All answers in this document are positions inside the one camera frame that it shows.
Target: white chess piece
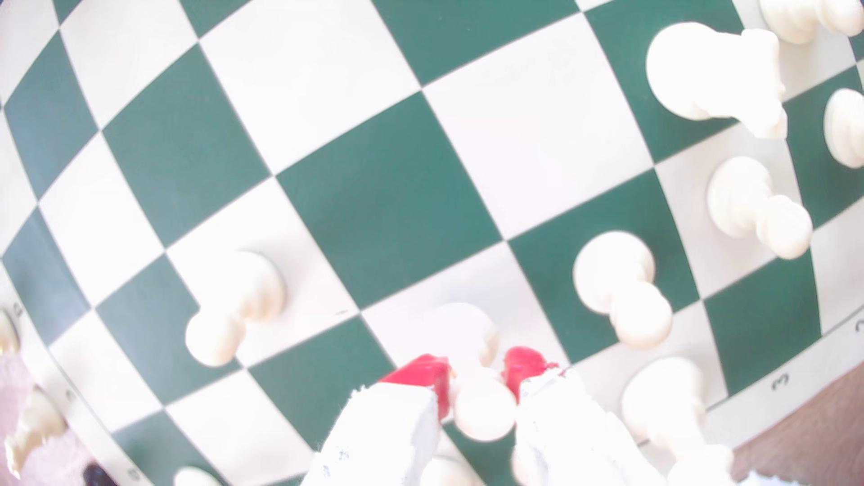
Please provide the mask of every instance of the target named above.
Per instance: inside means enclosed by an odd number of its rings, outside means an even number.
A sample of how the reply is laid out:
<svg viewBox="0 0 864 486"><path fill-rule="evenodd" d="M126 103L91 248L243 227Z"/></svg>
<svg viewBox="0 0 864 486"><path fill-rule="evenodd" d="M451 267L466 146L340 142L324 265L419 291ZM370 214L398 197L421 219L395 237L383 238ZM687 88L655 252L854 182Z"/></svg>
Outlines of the white chess piece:
<svg viewBox="0 0 864 486"><path fill-rule="evenodd" d="M174 474L174 486L222 486L222 483L204 470L185 467Z"/></svg>
<svg viewBox="0 0 864 486"><path fill-rule="evenodd" d="M265 257L236 252L220 262L221 272L186 327L189 353L209 367L229 362L246 336L246 322L264 322L282 312L285 283Z"/></svg>
<svg viewBox="0 0 864 486"><path fill-rule="evenodd" d="M864 29L861 0L760 0L759 5L768 27L793 44L812 41L820 23L849 37Z"/></svg>
<svg viewBox="0 0 864 486"><path fill-rule="evenodd" d="M0 356L17 353L19 344L12 318L0 309Z"/></svg>
<svg viewBox="0 0 864 486"><path fill-rule="evenodd" d="M657 346L672 329L672 307L654 286L654 257L639 238L623 231L602 233L576 256L573 283L590 310L608 314L625 344Z"/></svg>
<svg viewBox="0 0 864 486"><path fill-rule="evenodd" d="M478 486L471 471L455 459L434 456L420 476L420 486Z"/></svg>
<svg viewBox="0 0 864 486"><path fill-rule="evenodd" d="M775 195L768 169L750 157L733 157L708 183L708 213L725 234L751 232L781 259L796 259L810 247L813 221L800 204Z"/></svg>
<svg viewBox="0 0 864 486"><path fill-rule="evenodd" d="M737 118L756 137L786 138L779 50L767 30L736 35L676 23L651 41L645 73L660 104L679 117Z"/></svg>
<svg viewBox="0 0 864 486"><path fill-rule="evenodd" d="M21 468L30 452L45 444L48 438L62 435L66 428L66 421L51 399L38 387L30 390L18 416L15 433L6 437L6 465L9 472L20 479Z"/></svg>
<svg viewBox="0 0 864 486"><path fill-rule="evenodd" d="M864 95L847 88L835 91L825 107L824 128L837 162L852 169L864 166Z"/></svg>
<svg viewBox="0 0 864 486"><path fill-rule="evenodd" d="M492 319L471 304L454 303L434 308L415 326L425 349L450 361L449 399L459 430L481 442L507 435L516 421L516 397L488 368L500 339Z"/></svg>
<svg viewBox="0 0 864 486"><path fill-rule="evenodd" d="M735 484L730 476L732 450L708 445L702 435L705 414L704 375L684 358L661 358L642 368L621 397L627 428L675 457L670 486Z"/></svg>

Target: black object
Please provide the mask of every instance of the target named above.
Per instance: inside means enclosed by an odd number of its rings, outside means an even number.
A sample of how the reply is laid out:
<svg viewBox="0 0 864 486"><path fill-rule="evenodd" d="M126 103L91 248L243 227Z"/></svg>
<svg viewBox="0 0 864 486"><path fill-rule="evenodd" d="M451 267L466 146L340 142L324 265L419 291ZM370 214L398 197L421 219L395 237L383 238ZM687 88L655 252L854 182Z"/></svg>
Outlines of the black object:
<svg viewBox="0 0 864 486"><path fill-rule="evenodd" d="M102 466L96 463L89 463L84 468L84 485L85 486L117 486L114 480L108 476L108 473L102 469Z"/></svg>

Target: white square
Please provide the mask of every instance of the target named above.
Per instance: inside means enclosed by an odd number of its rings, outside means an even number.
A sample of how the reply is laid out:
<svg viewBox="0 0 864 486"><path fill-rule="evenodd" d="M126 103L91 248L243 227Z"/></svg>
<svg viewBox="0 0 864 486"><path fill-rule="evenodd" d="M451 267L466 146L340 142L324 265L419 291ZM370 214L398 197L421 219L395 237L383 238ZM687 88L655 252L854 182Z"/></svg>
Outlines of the white square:
<svg viewBox="0 0 864 486"><path fill-rule="evenodd" d="M7 0L0 5L0 102L4 105L57 27L51 0Z"/></svg>
<svg viewBox="0 0 864 486"><path fill-rule="evenodd" d="M91 305L162 254L102 133L60 173L40 201L45 223Z"/></svg>
<svg viewBox="0 0 864 486"><path fill-rule="evenodd" d="M6 114L0 112L0 254L36 207L36 196L21 164Z"/></svg>
<svg viewBox="0 0 864 486"><path fill-rule="evenodd" d="M279 269L288 302L274 321L252 324L237 358L249 367L357 313L357 305L288 197L270 178L201 223L168 249L187 287L202 302L223 255L260 253Z"/></svg>
<svg viewBox="0 0 864 486"><path fill-rule="evenodd" d="M271 484L312 463L312 450L246 370L177 400L166 412L231 484Z"/></svg>
<svg viewBox="0 0 864 486"><path fill-rule="evenodd" d="M864 199L813 233L810 243L822 332L864 304Z"/></svg>
<svg viewBox="0 0 864 486"><path fill-rule="evenodd" d="M420 89L368 0L254 0L201 46L274 174Z"/></svg>
<svg viewBox="0 0 864 486"><path fill-rule="evenodd" d="M512 346L529 346L562 366L569 363L516 257L504 242L374 304L363 311L363 318L400 367L428 353L426 343L433 341L412 323L429 310L451 303L478 307L498 327L500 345L493 368L503 368L504 354Z"/></svg>
<svg viewBox="0 0 864 486"><path fill-rule="evenodd" d="M653 165L583 14L423 91L507 239Z"/></svg>
<svg viewBox="0 0 864 486"><path fill-rule="evenodd" d="M733 3L745 29L771 30L762 16L759 0L733 0ZM822 26L816 32L816 38L807 44L780 41L780 80L786 86L783 99L795 98L854 64L849 38L829 32Z"/></svg>
<svg viewBox="0 0 864 486"><path fill-rule="evenodd" d="M198 41L178 0L83 0L60 33L99 128Z"/></svg>
<svg viewBox="0 0 864 486"><path fill-rule="evenodd" d="M777 194L801 203L795 168L784 140L756 138L736 124L662 161L660 185L681 234L696 288L702 298L724 289L774 258L755 236L733 238L708 215L705 195L715 169L729 158L752 157L768 168Z"/></svg>
<svg viewBox="0 0 864 486"><path fill-rule="evenodd" d="M621 394L643 366L665 356L692 360L705 373L706 405L725 399L729 393L714 342L714 332L702 301L691 304L672 317L672 331L652 349L634 349L622 342L576 363L585 390L605 410L620 412Z"/></svg>
<svg viewBox="0 0 864 486"><path fill-rule="evenodd" d="M87 312L50 350L109 432L162 409L96 312Z"/></svg>

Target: white pawn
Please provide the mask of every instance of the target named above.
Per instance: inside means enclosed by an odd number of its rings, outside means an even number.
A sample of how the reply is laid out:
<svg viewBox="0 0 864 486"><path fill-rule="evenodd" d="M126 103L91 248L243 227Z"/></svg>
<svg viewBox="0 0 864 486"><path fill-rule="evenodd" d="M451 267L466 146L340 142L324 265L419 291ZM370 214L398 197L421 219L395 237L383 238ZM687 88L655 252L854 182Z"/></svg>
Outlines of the white pawn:
<svg viewBox="0 0 864 486"><path fill-rule="evenodd" d="M19 344L12 318L0 309L0 356L17 353Z"/></svg>
<svg viewBox="0 0 864 486"><path fill-rule="evenodd" d="M420 486L478 486L471 471L454 459L434 456L420 476Z"/></svg>
<svg viewBox="0 0 864 486"><path fill-rule="evenodd" d="M186 327L189 353L209 367L222 366L237 354L247 321L270 320L285 306L282 275L265 257L236 252L220 264L201 310Z"/></svg>
<svg viewBox="0 0 864 486"><path fill-rule="evenodd" d="M837 162L852 169L864 166L864 95L847 88L835 91L825 107L824 128Z"/></svg>
<svg viewBox="0 0 864 486"><path fill-rule="evenodd" d="M684 358L662 358L642 368L621 397L621 415L630 432L675 457L670 486L735 484L732 450L705 442L705 414L704 375Z"/></svg>
<svg viewBox="0 0 864 486"><path fill-rule="evenodd" d="M51 399L38 387L30 390L24 408L18 415L15 433L6 437L6 465L9 472L21 479L21 468L27 457L49 438L66 431L66 421Z"/></svg>
<svg viewBox="0 0 864 486"><path fill-rule="evenodd" d="M810 247L813 221L800 204L775 195L768 169L750 157L733 157L708 183L708 213L725 234L756 237L781 259L796 259Z"/></svg>
<svg viewBox="0 0 864 486"><path fill-rule="evenodd" d="M654 257L639 238L623 231L602 233L576 256L573 283L590 310L608 314L615 334L628 346L657 346L672 329L672 307L653 284Z"/></svg>
<svg viewBox="0 0 864 486"><path fill-rule="evenodd" d="M861 0L760 0L759 5L768 27L793 44L812 41L820 23L849 37L864 29Z"/></svg>
<svg viewBox="0 0 864 486"><path fill-rule="evenodd" d="M174 486L222 486L222 483L204 470L185 467L174 474Z"/></svg>
<svg viewBox="0 0 864 486"><path fill-rule="evenodd" d="M516 422L516 397L501 373L489 368L498 352L499 332L485 312L471 304L444 304L417 324L433 354L445 355L455 378L450 405L456 427L467 437L491 442Z"/></svg>
<svg viewBox="0 0 864 486"><path fill-rule="evenodd" d="M645 73L660 104L679 117L737 118L756 137L786 138L780 44L767 30L670 25L651 41Z"/></svg>

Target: green square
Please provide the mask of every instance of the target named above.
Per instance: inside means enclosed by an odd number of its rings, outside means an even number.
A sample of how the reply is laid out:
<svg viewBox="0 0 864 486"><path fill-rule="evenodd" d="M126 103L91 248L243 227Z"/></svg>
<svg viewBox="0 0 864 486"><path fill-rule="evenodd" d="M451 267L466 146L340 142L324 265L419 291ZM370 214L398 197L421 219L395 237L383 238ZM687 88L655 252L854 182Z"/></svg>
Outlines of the green square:
<svg viewBox="0 0 864 486"><path fill-rule="evenodd" d="M113 437L153 484L174 484L174 474L186 466L205 470L227 484L164 411L114 432Z"/></svg>
<svg viewBox="0 0 864 486"><path fill-rule="evenodd" d="M789 114L787 143L804 207L820 227L864 195L864 170L850 169L828 152L823 128L828 98L842 87L861 91L852 67L785 103Z"/></svg>
<svg viewBox="0 0 864 486"><path fill-rule="evenodd" d="M495 442L475 442L462 435L453 422L444 425L444 431L459 448L459 452L488 486L518 486L513 479L510 457L516 445L516 433L510 431Z"/></svg>
<svg viewBox="0 0 864 486"><path fill-rule="evenodd" d="M42 197L97 130L60 33L24 74L5 111L30 184Z"/></svg>
<svg viewBox="0 0 864 486"><path fill-rule="evenodd" d="M660 30L678 22L701 22L739 34L744 26L729 0L615 0L585 14L639 123L654 162L660 162L731 126L732 119L691 121L654 98L645 75L648 46Z"/></svg>
<svg viewBox="0 0 864 486"><path fill-rule="evenodd" d="M239 369L198 363L186 349L186 325L198 304L162 255L111 294L96 311L163 404Z"/></svg>
<svg viewBox="0 0 864 486"><path fill-rule="evenodd" d="M249 372L301 437L318 451L353 390L393 371L355 317L261 362Z"/></svg>
<svg viewBox="0 0 864 486"><path fill-rule="evenodd" d="M202 37L248 2L249 0L180 0L198 37Z"/></svg>
<svg viewBox="0 0 864 486"><path fill-rule="evenodd" d="M810 252L773 260L709 297L705 310L731 396L822 335Z"/></svg>
<svg viewBox="0 0 864 486"><path fill-rule="evenodd" d="M46 346L90 310L38 208L3 254L3 264Z"/></svg>
<svg viewBox="0 0 864 486"><path fill-rule="evenodd" d="M855 60L864 59L864 34L858 34L849 39L852 42L852 50L855 52Z"/></svg>
<svg viewBox="0 0 864 486"><path fill-rule="evenodd" d="M421 84L579 11L573 0L372 0Z"/></svg>
<svg viewBox="0 0 864 486"><path fill-rule="evenodd" d="M104 132L165 246L269 175L197 45Z"/></svg>
<svg viewBox="0 0 864 486"><path fill-rule="evenodd" d="M422 93L278 179L360 307L501 239Z"/></svg>
<svg viewBox="0 0 864 486"><path fill-rule="evenodd" d="M81 3L81 0L54 0L54 9L57 10L57 20L63 23L79 3Z"/></svg>
<svg viewBox="0 0 864 486"><path fill-rule="evenodd" d="M613 230L633 233L651 249L654 283L672 309L699 298L657 174L649 170L510 242L571 362L618 341L609 317L585 307L573 286L576 255L593 237Z"/></svg>

